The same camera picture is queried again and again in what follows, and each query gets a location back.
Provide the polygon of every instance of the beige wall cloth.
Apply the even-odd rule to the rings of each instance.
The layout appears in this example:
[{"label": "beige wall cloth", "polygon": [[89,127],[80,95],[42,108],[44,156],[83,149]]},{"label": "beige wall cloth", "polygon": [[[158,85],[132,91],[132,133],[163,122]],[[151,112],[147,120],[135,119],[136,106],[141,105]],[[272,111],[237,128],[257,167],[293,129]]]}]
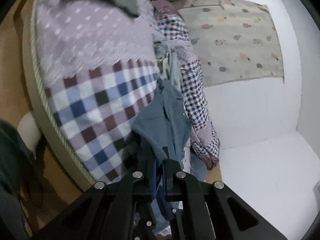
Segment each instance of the beige wall cloth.
[{"label": "beige wall cloth", "polygon": [[187,0],[179,12],[200,58],[204,87],[261,77],[284,77],[268,7],[244,0]]}]

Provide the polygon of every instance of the silver screw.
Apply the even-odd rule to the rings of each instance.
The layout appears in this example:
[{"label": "silver screw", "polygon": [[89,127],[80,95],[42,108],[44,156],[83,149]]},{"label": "silver screw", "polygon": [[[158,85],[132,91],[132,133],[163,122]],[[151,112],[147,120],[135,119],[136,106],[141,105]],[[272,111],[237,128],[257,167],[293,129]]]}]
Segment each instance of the silver screw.
[{"label": "silver screw", "polygon": [[141,178],[142,177],[142,172],[141,171],[135,171],[133,174],[132,174],[132,176],[134,176],[135,178]]},{"label": "silver screw", "polygon": [[96,188],[96,189],[103,189],[104,188],[104,182],[102,182],[102,181],[98,181],[98,182],[96,182],[95,184],[94,184],[94,187]]},{"label": "silver screw", "polygon": [[224,183],[222,181],[216,181],[214,186],[218,189],[222,189],[224,187]]},{"label": "silver screw", "polygon": [[176,173],[176,176],[180,179],[183,179],[186,176],[186,174],[183,171],[178,171]]}]

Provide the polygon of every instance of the checkered bed sheet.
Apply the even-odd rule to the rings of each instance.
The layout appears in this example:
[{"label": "checkered bed sheet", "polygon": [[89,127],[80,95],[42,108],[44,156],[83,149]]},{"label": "checkered bed sheet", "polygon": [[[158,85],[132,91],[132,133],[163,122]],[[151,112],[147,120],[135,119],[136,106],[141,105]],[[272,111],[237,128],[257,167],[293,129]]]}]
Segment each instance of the checkered bed sheet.
[{"label": "checkered bed sheet", "polygon": [[153,100],[158,77],[153,62],[119,61],[59,79],[47,89],[55,120],[95,179],[116,182],[134,167],[138,146],[131,124]]},{"label": "checkered bed sheet", "polygon": [[[187,41],[189,42],[188,46],[192,47],[188,28],[179,15],[157,15],[156,20],[160,32],[167,39]],[[188,57],[179,54],[179,51],[178,57],[179,59],[183,58],[181,60],[183,64],[180,66],[182,74],[181,93],[185,100],[184,106],[188,117],[192,120],[193,128],[197,132],[201,128],[204,128],[208,122],[210,122],[212,127],[212,139],[207,146],[192,140],[192,138],[191,146],[199,158],[207,165],[207,168],[212,169],[219,161],[220,141],[210,121],[207,108],[208,103],[203,91],[201,63],[199,59],[188,62]]]}]

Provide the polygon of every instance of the plaid fabric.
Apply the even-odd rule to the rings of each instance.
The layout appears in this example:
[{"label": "plaid fabric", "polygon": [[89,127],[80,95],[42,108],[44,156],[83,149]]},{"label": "plaid fabric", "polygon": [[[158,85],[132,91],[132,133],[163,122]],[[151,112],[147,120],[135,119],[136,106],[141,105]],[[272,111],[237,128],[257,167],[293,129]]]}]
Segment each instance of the plaid fabric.
[{"label": "plaid fabric", "polygon": [[159,77],[153,62],[119,61],[59,79],[47,89],[60,130],[96,180],[118,181],[134,167],[131,124],[153,100]]},{"label": "plaid fabric", "polygon": [[[190,42],[188,28],[182,18],[177,15],[162,15],[156,13],[156,20],[159,31],[170,40],[183,40]],[[181,74],[182,84],[181,93],[184,97],[185,110],[188,117],[192,120],[193,128],[197,132],[203,128],[207,122],[210,122],[210,116],[207,108],[207,100],[203,91],[203,74],[199,59],[189,62],[188,57],[183,53],[178,57],[182,63]],[[205,146],[191,138],[191,146],[199,158],[206,164],[207,168],[212,169],[219,161],[220,141],[218,135],[211,123],[212,139]]]}]

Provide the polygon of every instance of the white wall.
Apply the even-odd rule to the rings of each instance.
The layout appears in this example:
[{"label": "white wall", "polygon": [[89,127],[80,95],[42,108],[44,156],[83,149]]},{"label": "white wall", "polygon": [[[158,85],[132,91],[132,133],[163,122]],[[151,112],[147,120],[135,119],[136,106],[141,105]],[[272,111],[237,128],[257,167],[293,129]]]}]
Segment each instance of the white wall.
[{"label": "white wall", "polygon": [[320,157],[320,31],[300,0],[282,0],[296,33],[302,98],[298,131]]},{"label": "white wall", "polygon": [[319,210],[320,160],[297,132],[222,150],[223,181],[289,240],[300,240]]},{"label": "white wall", "polygon": [[283,54],[285,83],[262,78],[205,88],[221,149],[293,132],[301,99],[301,66],[295,33],[281,0],[249,0],[269,7]]}]

